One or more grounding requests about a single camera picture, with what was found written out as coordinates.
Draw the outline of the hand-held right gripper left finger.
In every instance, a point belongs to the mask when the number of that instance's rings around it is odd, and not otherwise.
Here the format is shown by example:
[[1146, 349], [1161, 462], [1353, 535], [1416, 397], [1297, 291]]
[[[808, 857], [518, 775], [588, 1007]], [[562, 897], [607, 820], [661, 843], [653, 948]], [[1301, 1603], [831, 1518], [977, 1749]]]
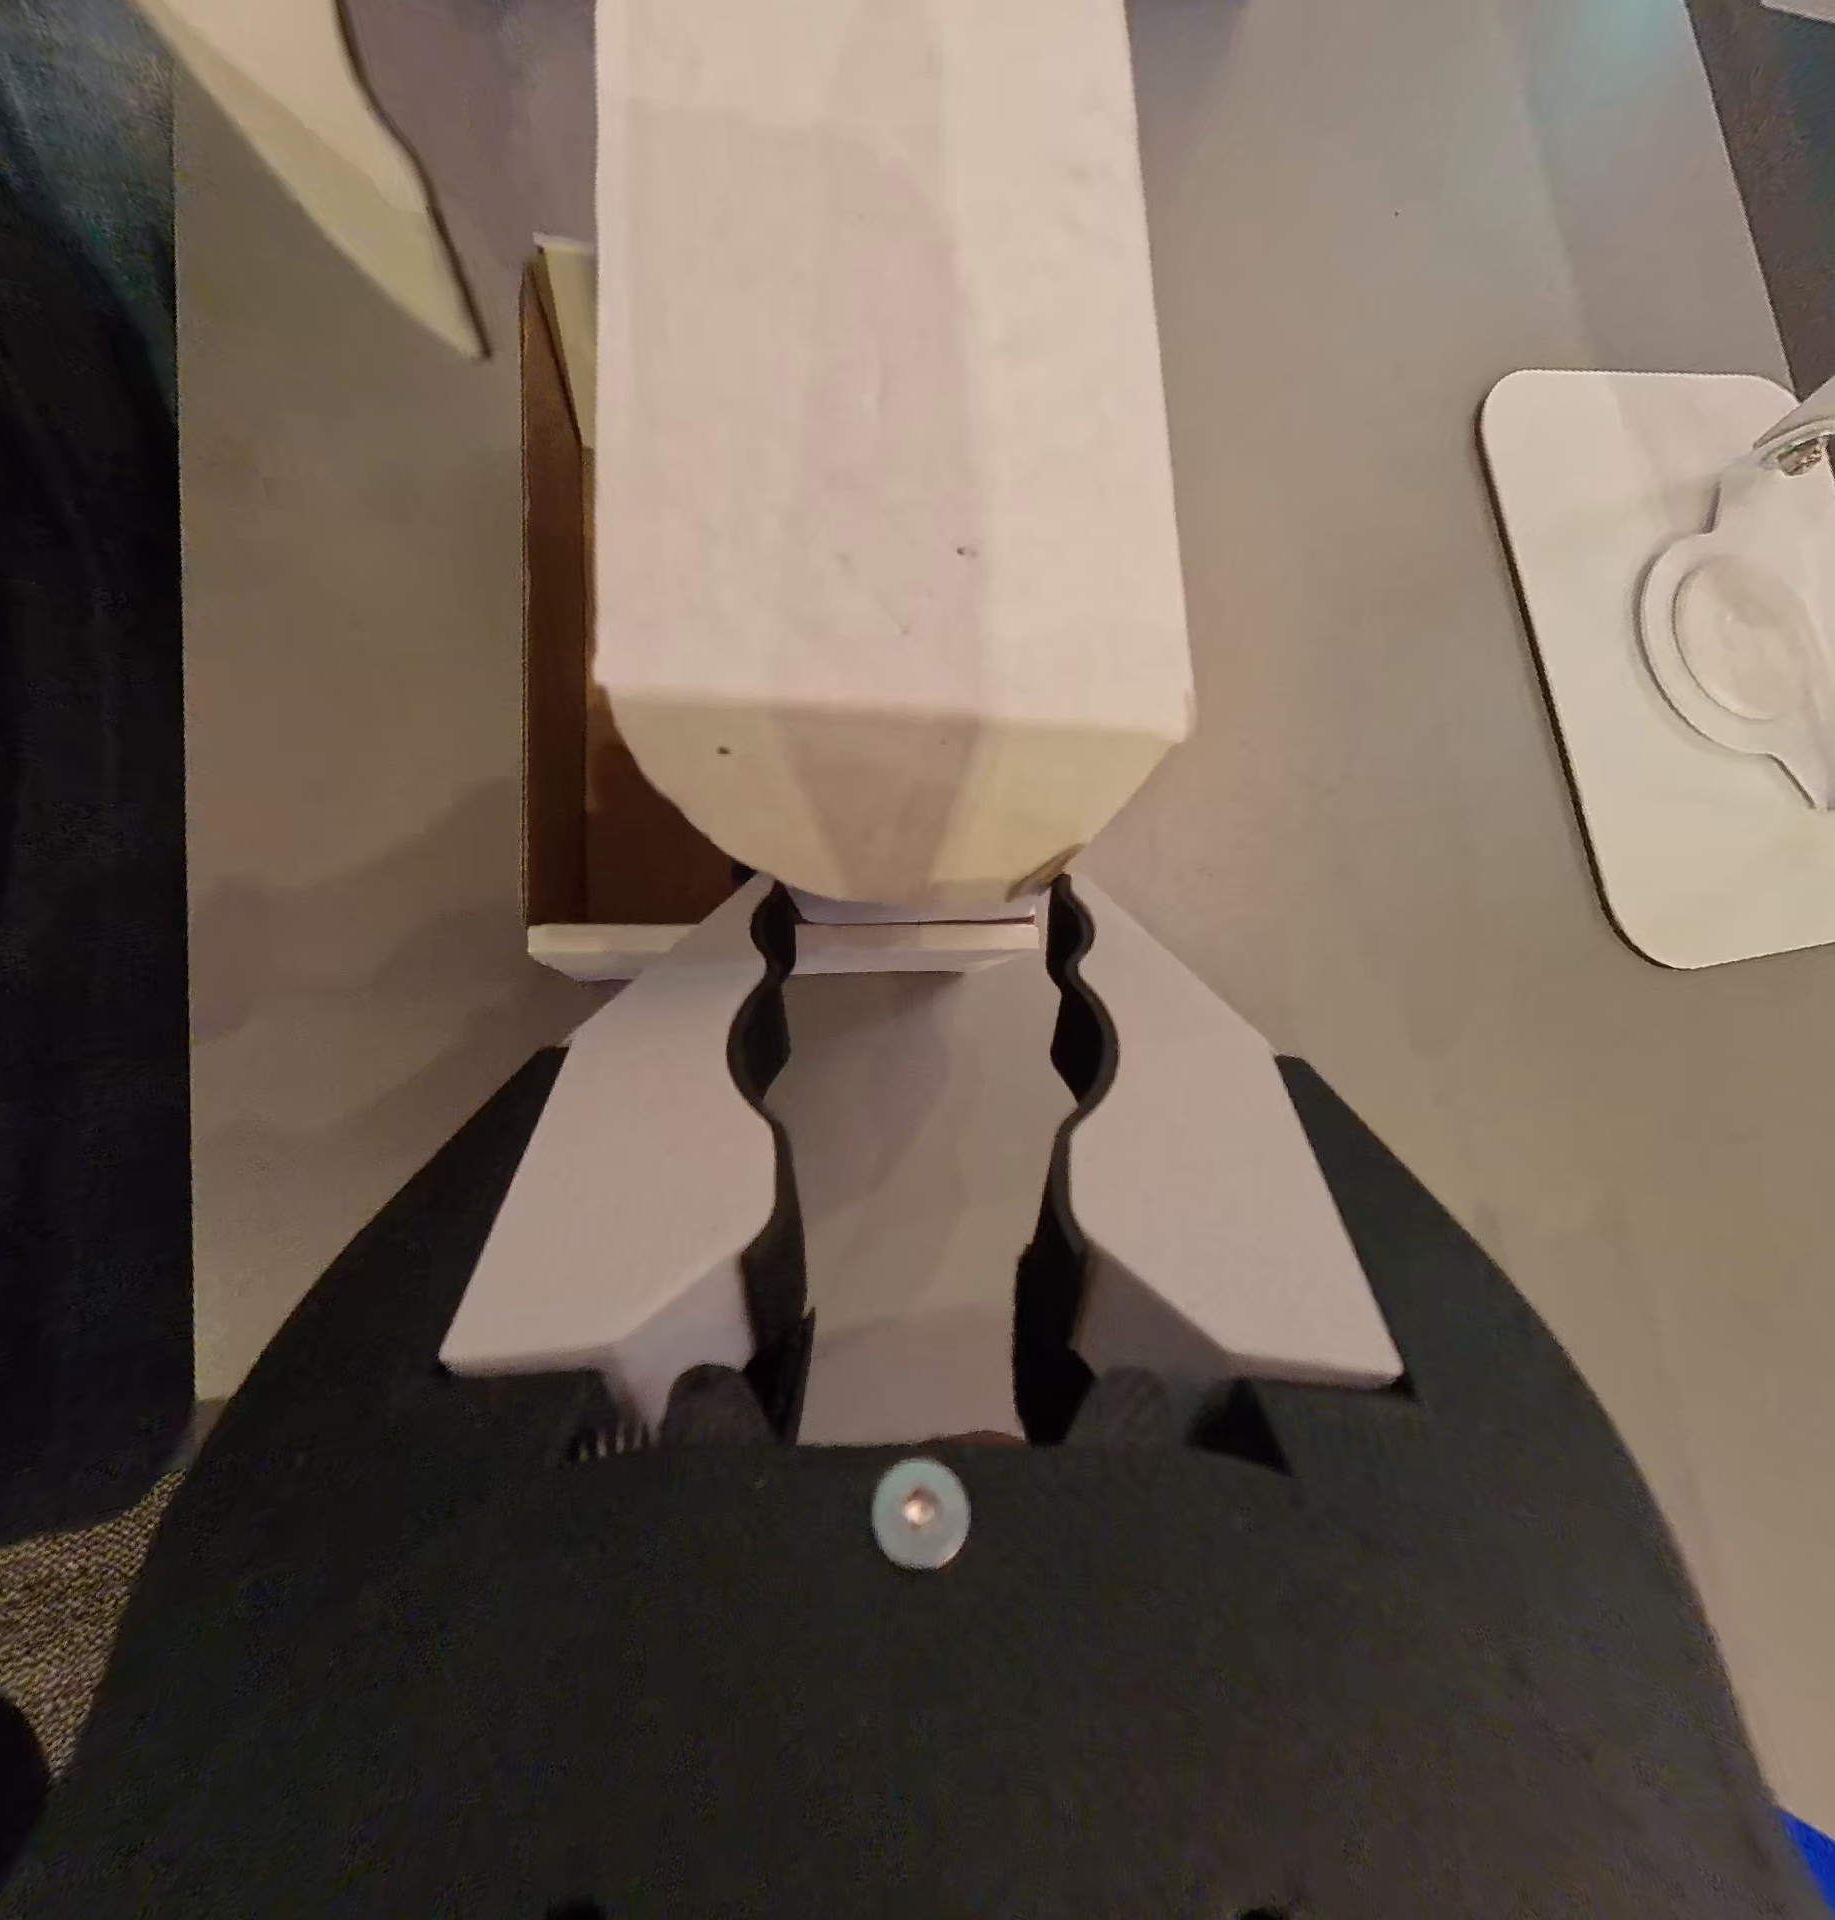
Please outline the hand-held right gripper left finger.
[[452, 1376], [594, 1372], [663, 1421], [716, 1366], [799, 1419], [807, 1235], [768, 1105], [797, 923], [758, 877], [571, 1035], [439, 1348]]

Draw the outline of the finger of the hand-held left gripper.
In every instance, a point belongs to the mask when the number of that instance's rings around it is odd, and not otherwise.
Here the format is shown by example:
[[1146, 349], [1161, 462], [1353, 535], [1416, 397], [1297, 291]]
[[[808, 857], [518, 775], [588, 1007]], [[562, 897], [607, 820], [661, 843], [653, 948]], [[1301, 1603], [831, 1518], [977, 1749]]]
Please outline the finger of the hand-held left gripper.
[[377, 109], [338, 3], [139, 3], [138, 13], [386, 300], [462, 358], [490, 356], [424, 171]]

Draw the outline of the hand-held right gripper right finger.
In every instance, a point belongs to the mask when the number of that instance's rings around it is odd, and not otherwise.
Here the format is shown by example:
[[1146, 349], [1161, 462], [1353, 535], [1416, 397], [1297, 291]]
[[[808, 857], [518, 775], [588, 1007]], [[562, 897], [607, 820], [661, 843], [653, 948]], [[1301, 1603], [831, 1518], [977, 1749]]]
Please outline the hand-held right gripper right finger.
[[1403, 1382], [1276, 1048], [1125, 908], [1061, 877], [1045, 908], [1050, 1066], [1075, 1100], [1015, 1284], [1015, 1403], [1075, 1436], [1106, 1376], [1159, 1380], [1183, 1433], [1252, 1382]]

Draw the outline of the white cardboard box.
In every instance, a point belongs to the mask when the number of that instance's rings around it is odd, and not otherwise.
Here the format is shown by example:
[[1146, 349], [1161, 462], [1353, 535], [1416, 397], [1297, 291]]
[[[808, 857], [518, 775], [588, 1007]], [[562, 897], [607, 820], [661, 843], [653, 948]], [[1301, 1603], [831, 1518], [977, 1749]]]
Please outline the white cardboard box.
[[596, 5], [596, 695], [530, 955], [627, 980], [726, 861], [837, 969], [973, 966], [1182, 745], [1194, 669], [1125, 5]]

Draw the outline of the clear suction cup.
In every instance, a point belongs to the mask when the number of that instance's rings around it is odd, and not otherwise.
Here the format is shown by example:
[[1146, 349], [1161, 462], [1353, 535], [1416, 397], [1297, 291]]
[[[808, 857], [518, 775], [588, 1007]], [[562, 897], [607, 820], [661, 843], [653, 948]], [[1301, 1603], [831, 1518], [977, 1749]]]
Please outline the clear suction cup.
[[1714, 745], [1776, 762], [1835, 815], [1835, 481], [1734, 466], [1705, 532], [1641, 590], [1641, 642], [1677, 715]]

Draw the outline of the white rounded base plate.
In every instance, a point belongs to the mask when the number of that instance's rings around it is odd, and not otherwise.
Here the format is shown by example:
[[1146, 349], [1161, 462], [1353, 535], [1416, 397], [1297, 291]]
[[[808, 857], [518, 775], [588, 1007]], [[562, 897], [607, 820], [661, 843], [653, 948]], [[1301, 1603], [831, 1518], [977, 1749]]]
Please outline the white rounded base plate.
[[1479, 447], [1602, 903], [1639, 954], [1702, 971], [1835, 945], [1835, 815], [1772, 761], [1714, 745], [1651, 680], [1641, 590], [1705, 532], [1719, 477], [1809, 422], [1760, 376], [1515, 371]]

